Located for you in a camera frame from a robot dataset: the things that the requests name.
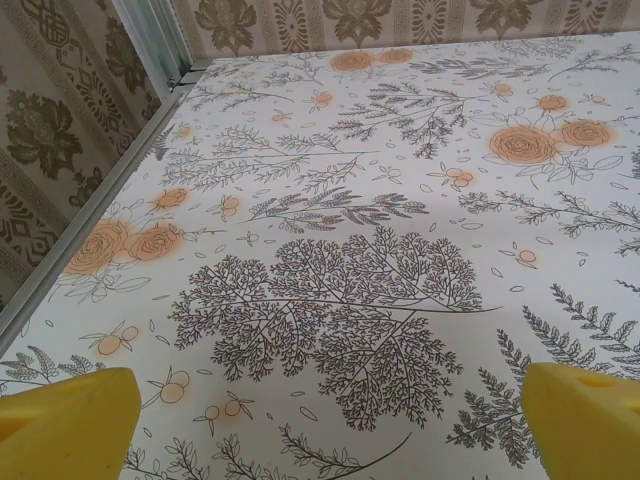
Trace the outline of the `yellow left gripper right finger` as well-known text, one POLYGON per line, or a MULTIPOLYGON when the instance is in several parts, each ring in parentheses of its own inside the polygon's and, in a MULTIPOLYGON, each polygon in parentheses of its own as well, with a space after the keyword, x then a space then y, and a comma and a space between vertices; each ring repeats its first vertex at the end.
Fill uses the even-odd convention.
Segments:
POLYGON ((637 381, 534 363, 521 407, 551 479, 639 477, 637 381))

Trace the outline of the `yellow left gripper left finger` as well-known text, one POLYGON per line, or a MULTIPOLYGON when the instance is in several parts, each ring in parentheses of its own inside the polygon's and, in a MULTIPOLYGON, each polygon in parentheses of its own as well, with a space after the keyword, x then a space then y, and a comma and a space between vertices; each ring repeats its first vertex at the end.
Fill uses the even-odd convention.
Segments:
POLYGON ((1 477, 117 479, 141 412, 129 368, 108 368, 1 399, 1 477))

